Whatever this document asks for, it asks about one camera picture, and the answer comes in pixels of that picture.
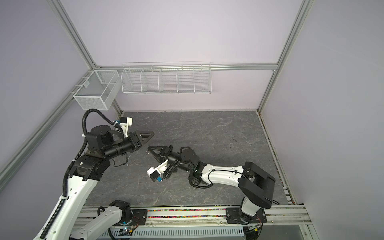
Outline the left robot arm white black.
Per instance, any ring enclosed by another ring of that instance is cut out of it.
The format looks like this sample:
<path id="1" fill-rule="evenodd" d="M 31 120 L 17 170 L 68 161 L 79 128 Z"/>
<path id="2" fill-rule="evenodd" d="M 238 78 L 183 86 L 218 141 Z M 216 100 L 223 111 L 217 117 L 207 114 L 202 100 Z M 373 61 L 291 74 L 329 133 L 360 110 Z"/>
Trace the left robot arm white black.
<path id="1" fill-rule="evenodd" d="M 115 224 L 129 225 L 133 218 L 130 203 L 115 200 L 86 226 L 73 230 L 88 196 L 111 165 L 110 160 L 139 150 L 154 135 L 154 132 L 135 131 L 125 136 L 123 130 L 116 131 L 107 125 L 85 132 L 88 150 L 70 163 L 63 179 L 63 194 L 35 238 L 95 240 Z"/>

